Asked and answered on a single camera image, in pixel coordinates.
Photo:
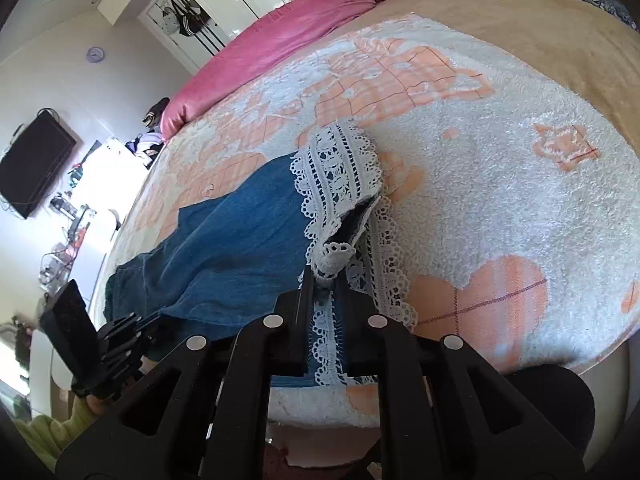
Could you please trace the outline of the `person's left hand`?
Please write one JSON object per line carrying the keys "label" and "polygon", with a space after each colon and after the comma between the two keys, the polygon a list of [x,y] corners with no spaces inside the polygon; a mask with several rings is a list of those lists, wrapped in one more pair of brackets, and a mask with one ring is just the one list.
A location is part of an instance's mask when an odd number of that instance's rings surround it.
{"label": "person's left hand", "polygon": [[115,404],[115,400],[112,398],[99,399],[97,396],[87,396],[86,403],[94,416],[101,417]]}

